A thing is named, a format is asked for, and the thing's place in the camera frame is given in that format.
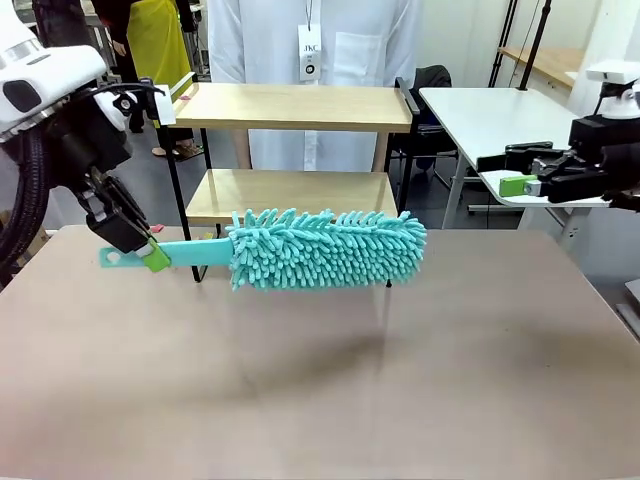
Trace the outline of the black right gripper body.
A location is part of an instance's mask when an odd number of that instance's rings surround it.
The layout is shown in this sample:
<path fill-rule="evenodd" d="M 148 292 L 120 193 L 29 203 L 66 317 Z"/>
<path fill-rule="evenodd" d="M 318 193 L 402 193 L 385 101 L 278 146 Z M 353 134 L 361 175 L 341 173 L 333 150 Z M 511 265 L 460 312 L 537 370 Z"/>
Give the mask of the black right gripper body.
<path fill-rule="evenodd" d="M 619 144 L 601 149 L 600 168 L 606 173 L 602 193 L 632 191 L 639 186 L 639 144 Z"/>

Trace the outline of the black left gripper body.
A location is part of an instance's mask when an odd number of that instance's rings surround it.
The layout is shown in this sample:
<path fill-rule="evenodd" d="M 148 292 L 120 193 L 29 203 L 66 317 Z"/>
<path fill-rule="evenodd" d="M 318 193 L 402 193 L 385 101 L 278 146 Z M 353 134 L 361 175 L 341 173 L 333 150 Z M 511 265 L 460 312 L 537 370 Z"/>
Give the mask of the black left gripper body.
<path fill-rule="evenodd" d="M 133 106 L 130 95 L 112 92 L 65 104 L 47 126 L 50 185 L 82 191 L 92 171 L 105 173 L 128 160 L 126 123 Z"/>

